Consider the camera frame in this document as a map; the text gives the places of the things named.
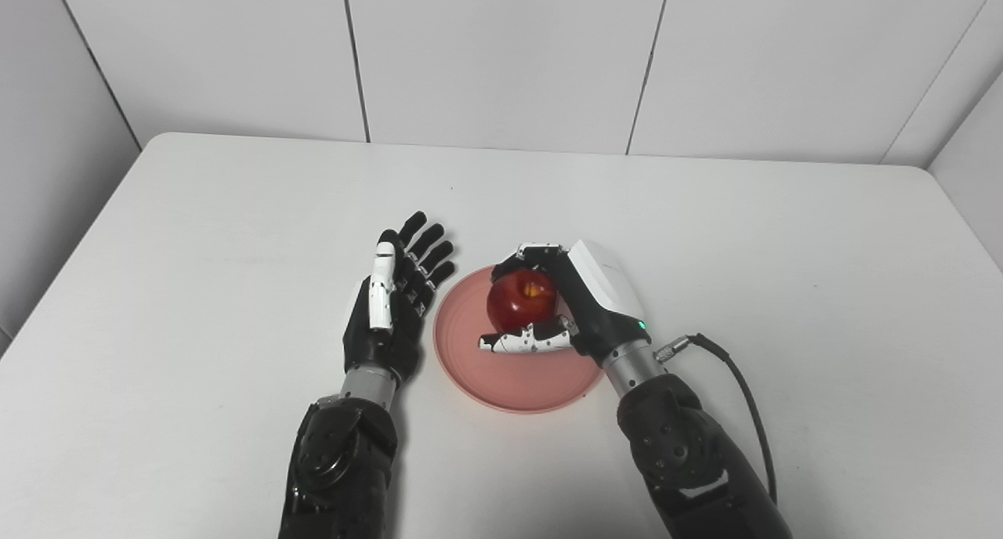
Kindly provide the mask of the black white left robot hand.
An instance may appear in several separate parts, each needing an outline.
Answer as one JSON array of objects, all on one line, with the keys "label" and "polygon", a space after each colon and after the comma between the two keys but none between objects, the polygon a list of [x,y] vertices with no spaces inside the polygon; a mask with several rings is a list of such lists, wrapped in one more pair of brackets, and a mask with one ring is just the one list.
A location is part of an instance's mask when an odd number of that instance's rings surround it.
[{"label": "black white left robot hand", "polygon": [[345,371],[374,365],[398,385],[415,374],[424,319],[456,269],[452,254],[444,226],[423,211],[381,233],[342,337]]}]

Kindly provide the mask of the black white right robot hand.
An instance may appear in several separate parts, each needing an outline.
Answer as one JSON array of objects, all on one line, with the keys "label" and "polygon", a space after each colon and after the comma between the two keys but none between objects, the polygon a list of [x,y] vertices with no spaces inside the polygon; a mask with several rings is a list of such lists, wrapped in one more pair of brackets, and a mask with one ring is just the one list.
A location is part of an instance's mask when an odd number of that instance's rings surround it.
[{"label": "black white right robot hand", "polygon": [[574,349],[603,365],[623,344],[651,342],[640,300],[615,254],[604,246],[588,240],[569,248],[526,243],[495,265],[491,281],[523,269],[548,276],[570,313],[554,312],[544,320],[481,335],[479,349],[497,354]]}]

